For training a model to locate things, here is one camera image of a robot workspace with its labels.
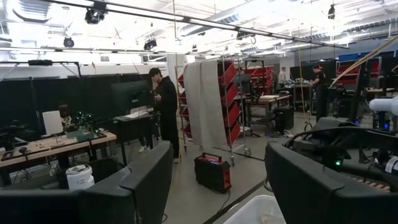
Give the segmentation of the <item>black monitor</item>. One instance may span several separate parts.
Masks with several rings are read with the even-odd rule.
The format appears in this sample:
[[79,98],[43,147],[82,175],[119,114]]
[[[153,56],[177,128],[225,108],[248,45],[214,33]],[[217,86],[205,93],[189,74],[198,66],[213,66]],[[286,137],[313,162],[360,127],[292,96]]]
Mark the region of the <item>black monitor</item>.
[[111,85],[114,108],[118,115],[142,106],[152,107],[154,97],[152,88],[145,80],[114,83]]

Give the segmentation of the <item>wooden work table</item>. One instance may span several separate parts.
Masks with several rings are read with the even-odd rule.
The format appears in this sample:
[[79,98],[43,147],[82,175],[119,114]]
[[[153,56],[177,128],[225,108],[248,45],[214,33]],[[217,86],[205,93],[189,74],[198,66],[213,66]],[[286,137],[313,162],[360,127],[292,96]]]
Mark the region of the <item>wooden work table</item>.
[[95,134],[93,138],[79,141],[77,138],[67,138],[65,135],[57,138],[45,138],[27,142],[11,151],[0,147],[0,186],[12,184],[10,173],[26,169],[41,163],[61,159],[62,156],[89,149],[96,151],[95,146],[103,146],[115,141],[116,135],[109,132]]

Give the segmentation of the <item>clear plastic storage bin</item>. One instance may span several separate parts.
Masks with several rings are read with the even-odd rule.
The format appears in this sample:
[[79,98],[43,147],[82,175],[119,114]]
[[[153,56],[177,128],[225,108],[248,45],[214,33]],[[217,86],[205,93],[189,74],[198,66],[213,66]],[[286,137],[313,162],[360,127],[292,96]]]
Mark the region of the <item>clear plastic storage bin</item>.
[[275,197],[258,195],[223,224],[286,224]]

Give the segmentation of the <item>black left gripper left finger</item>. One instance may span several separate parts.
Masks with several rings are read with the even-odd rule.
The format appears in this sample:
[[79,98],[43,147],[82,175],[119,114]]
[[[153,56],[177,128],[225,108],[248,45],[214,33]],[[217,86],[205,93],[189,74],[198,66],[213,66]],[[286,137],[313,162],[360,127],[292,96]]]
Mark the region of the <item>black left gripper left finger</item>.
[[172,169],[163,141],[84,190],[0,190],[0,224],[161,224]]

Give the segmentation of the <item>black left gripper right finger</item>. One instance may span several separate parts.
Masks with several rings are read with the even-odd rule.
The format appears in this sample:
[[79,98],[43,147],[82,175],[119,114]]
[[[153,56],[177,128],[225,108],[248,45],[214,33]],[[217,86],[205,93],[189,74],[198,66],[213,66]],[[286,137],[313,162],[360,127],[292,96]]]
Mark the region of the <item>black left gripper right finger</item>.
[[353,180],[278,143],[265,167],[287,224],[398,224],[398,193]]

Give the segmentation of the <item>beige diagonal pole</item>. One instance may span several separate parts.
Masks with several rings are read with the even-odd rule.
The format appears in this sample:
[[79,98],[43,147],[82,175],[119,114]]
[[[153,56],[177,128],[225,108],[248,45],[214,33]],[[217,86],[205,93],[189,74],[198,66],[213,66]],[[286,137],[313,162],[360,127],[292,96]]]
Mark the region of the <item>beige diagonal pole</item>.
[[354,64],[352,64],[350,67],[348,67],[346,70],[344,70],[340,75],[338,75],[334,81],[330,84],[329,89],[331,89],[332,87],[334,87],[337,83],[337,81],[341,78],[343,78],[345,75],[347,75],[350,71],[352,71],[352,69],[356,68],[358,65],[361,65],[364,62],[367,62],[370,58],[372,58],[373,56],[375,56],[376,54],[380,53],[383,49],[385,49],[386,47],[390,46],[393,42],[398,40],[398,35],[395,35],[393,37],[391,37],[388,41],[386,41],[384,44],[378,46],[376,49],[374,49],[373,51],[371,51],[370,53],[368,53],[367,55],[365,55],[364,57],[362,57],[361,59],[359,59],[357,62],[355,62]]

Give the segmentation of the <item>black desk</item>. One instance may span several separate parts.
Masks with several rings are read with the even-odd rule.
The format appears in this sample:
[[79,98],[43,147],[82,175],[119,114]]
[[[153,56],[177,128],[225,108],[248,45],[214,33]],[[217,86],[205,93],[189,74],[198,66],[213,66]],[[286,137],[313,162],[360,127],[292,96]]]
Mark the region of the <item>black desk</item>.
[[133,141],[142,136],[149,147],[154,146],[152,130],[154,127],[153,116],[146,114],[136,118],[117,116],[113,118],[116,127],[116,136],[121,145],[123,164],[127,165],[125,143]]

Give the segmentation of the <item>white cylinder device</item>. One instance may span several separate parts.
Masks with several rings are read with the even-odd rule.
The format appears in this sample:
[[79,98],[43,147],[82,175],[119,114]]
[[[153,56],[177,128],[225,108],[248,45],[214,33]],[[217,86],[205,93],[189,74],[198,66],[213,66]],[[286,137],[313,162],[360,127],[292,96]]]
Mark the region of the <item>white cylinder device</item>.
[[398,96],[393,98],[375,98],[369,102],[372,111],[388,112],[398,116]]

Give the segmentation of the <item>black overhead rail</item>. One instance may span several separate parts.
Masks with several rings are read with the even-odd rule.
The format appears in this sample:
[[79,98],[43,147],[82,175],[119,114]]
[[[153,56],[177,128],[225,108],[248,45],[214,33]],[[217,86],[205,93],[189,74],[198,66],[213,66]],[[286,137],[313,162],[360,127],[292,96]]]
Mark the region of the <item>black overhead rail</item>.
[[275,38],[275,39],[284,39],[284,40],[289,40],[292,42],[300,42],[300,43],[318,45],[321,47],[333,47],[333,48],[339,48],[339,49],[348,49],[348,47],[346,47],[344,45],[328,44],[326,42],[320,42],[320,41],[316,41],[316,40],[308,40],[308,39],[304,39],[301,37],[277,34],[274,32],[256,30],[256,29],[252,29],[252,28],[245,28],[245,27],[241,27],[241,26],[225,24],[222,22],[208,21],[205,19],[200,19],[200,18],[192,17],[192,16],[179,16],[179,15],[172,14],[169,12],[160,12],[160,11],[155,11],[152,9],[144,9],[141,7],[128,6],[128,5],[118,4],[118,3],[109,2],[109,1],[101,1],[101,0],[40,0],[40,1],[61,4],[61,5],[66,5],[66,6],[81,7],[81,8],[85,8],[85,9],[96,9],[96,10],[100,10],[100,11],[114,12],[114,13],[118,13],[118,14],[126,14],[126,15],[130,15],[130,16],[147,17],[147,18],[158,19],[158,20],[163,20],[163,21],[180,22],[180,23],[186,23],[186,24],[191,24],[191,25],[196,25],[196,26],[209,27],[212,29],[230,30],[230,31],[235,31],[235,32],[246,32],[248,34],[260,35],[260,36],[264,36],[264,37],[271,37],[271,38]]

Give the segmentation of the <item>wooden workbench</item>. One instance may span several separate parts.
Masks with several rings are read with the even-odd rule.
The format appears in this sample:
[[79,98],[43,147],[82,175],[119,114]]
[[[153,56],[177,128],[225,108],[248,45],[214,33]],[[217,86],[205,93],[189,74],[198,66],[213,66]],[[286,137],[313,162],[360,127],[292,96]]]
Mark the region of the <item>wooden workbench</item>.
[[253,98],[238,95],[234,98],[240,105],[241,121],[244,130],[253,130],[254,125],[270,129],[273,124],[273,109],[281,105],[289,105],[290,95],[264,95]]

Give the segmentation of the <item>red black toolbox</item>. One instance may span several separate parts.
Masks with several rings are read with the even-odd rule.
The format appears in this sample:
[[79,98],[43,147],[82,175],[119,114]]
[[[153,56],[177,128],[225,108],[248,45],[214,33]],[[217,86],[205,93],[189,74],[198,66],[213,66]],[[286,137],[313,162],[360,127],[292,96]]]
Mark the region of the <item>red black toolbox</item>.
[[231,166],[221,156],[203,152],[193,161],[196,181],[200,185],[220,194],[231,188]]

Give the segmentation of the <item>black equipment case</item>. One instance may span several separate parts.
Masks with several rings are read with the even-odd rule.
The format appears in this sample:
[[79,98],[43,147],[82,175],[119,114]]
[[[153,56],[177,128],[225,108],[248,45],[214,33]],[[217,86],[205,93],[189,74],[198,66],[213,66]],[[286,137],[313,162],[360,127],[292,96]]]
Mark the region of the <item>black equipment case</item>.
[[294,126],[294,108],[292,106],[279,106],[274,109],[275,130],[283,133]]

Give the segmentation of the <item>white upright board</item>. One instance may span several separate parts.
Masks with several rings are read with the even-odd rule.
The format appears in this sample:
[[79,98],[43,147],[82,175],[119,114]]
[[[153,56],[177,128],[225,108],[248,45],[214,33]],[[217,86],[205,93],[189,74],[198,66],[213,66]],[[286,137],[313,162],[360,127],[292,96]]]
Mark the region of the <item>white upright board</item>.
[[42,117],[46,134],[53,135],[63,131],[62,118],[58,110],[43,112]]

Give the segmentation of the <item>black curtain partition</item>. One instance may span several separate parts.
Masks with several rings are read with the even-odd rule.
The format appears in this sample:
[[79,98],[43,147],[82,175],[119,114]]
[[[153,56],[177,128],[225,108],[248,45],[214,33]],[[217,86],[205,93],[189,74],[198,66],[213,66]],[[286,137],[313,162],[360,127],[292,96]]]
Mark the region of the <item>black curtain partition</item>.
[[0,82],[0,128],[18,120],[26,125],[30,137],[38,137],[45,134],[42,113],[57,110],[62,104],[73,115],[91,113],[108,125],[111,118],[123,114],[116,106],[112,85],[143,81],[147,89],[152,88],[150,76],[137,73],[5,79]]

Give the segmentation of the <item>white bucket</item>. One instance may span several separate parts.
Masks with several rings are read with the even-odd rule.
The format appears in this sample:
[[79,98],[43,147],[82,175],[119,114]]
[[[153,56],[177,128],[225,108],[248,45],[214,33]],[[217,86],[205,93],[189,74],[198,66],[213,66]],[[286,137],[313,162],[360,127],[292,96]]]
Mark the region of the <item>white bucket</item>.
[[77,165],[65,171],[69,190],[87,189],[95,184],[93,170],[87,164]]

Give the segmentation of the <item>grey cloth on rack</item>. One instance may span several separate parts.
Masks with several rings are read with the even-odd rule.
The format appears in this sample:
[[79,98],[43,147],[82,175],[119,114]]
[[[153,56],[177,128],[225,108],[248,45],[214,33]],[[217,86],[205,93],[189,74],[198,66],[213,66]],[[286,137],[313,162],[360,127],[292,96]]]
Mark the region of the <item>grey cloth on rack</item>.
[[204,149],[227,145],[218,62],[189,63],[183,71],[183,82],[193,142]]

